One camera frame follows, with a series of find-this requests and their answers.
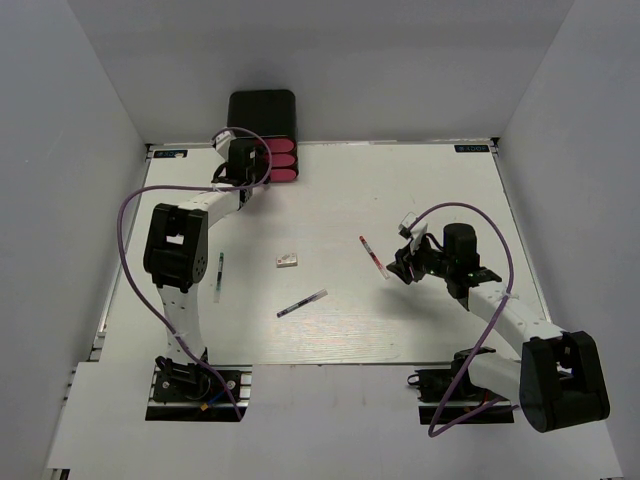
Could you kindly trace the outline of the red gel pen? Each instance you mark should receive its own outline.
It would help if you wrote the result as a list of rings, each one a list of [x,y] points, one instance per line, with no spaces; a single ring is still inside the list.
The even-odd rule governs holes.
[[[376,268],[379,270],[383,278],[385,280],[388,280],[390,278],[388,271],[386,270],[385,266],[381,263],[381,261],[379,260],[375,252],[372,250],[371,246],[369,245],[365,237],[360,235],[359,241],[361,242],[363,248],[371,258],[371,260],[373,261],[373,263],[375,264]]]

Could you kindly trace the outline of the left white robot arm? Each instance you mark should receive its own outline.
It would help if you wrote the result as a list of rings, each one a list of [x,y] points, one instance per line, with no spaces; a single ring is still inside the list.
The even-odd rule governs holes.
[[[236,139],[227,160],[214,172],[209,190],[178,205],[160,203],[153,209],[143,255],[169,323],[167,352],[159,364],[187,365],[177,376],[177,387],[188,398],[199,399],[211,387],[211,374],[195,363],[207,360],[198,312],[198,284],[209,264],[209,229],[242,209],[269,182],[273,156],[264,141]]]

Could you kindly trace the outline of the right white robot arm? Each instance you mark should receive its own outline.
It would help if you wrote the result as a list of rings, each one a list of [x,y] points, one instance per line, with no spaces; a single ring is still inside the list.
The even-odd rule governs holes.
[[[448,224],[437,242],[427,230],[418,234],[400,226],[408,243],[388,270],[410,285],[430,275],[444,280],[449,295],[484,320],[516,353],[510,359],[486,345],[455,353],[446,370],[423,369],[408,383],[420,401],[436,409],[440,423],[451,401],[469,401],[469,422],[502,414],[501,403],[520,408],[529,424],[544,433],[605,420],[610,402],[595,340],[584,331],[564,330],[536,315],[508,292],[500,276],[480,263],[474,228]]]

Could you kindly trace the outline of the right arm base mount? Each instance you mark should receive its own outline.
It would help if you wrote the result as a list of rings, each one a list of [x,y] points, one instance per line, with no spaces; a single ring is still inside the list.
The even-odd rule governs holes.
[[[438,404],[470,352],[470,349],[459,351],[454,354],[453,360],[448,366],[438,365],[418,369],[407,377],[408,386],[418,392],[418,412],[421,425],[428,426],[431,423]],[[451,394],[437,425],[446,425],[459,416],[486,405],[494,398],[496,395],[493,392],[474,386],[469,379],[469,374],[466,373]],[[515,408],[508,401],[501,401],[463,421],[463,424],[512,424],[514,410]]]

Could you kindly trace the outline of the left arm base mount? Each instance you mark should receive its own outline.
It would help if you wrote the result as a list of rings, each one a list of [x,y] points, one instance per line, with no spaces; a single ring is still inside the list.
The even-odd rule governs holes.
[[[169,373],[155,368],[146,407],[147,422],[239,422],[228,389],[243,416],[249,406],[250,367],[218,370],[226,386],[210,371],[195,365],[176,366]]]

